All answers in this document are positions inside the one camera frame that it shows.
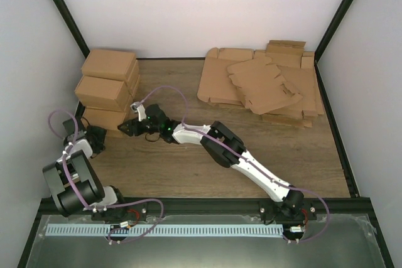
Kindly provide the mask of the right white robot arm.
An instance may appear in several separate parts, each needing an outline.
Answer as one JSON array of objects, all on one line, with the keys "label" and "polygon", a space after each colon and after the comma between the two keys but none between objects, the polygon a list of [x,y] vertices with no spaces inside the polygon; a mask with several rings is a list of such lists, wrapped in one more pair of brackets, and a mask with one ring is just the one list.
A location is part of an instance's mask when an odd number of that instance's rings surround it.
[{"label": "right white robot arm", "polygon": [[144,107],[135,102],[131,108],[137,117],[118,125],[123,134],[133,137],[159,134],[171,144],[202,146],[224,168],[232,168],[257,184],[273,202],[279,204],[283,218],[292,220],[305,211],[304,194],[298,188],[265,168],[247,149],[241,138],[219,121],[211,125],[192,126],[167,117],[157,104]]}]

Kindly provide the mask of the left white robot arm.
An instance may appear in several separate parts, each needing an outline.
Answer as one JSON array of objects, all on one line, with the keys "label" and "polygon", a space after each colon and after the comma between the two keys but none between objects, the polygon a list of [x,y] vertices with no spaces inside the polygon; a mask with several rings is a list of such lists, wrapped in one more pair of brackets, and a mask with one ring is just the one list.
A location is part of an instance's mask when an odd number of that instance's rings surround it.
[{"label": "left white robot arm", "polygon": [[61,215],[78,212],[106,211],[114,220],[122,220],[128,204],[114,186],[103,186],[90,160],[105,151],[107,131],[92,126],[87,119],[63,122],[67,132],[62,155],[43,168],[43,176],[52,199]]}]

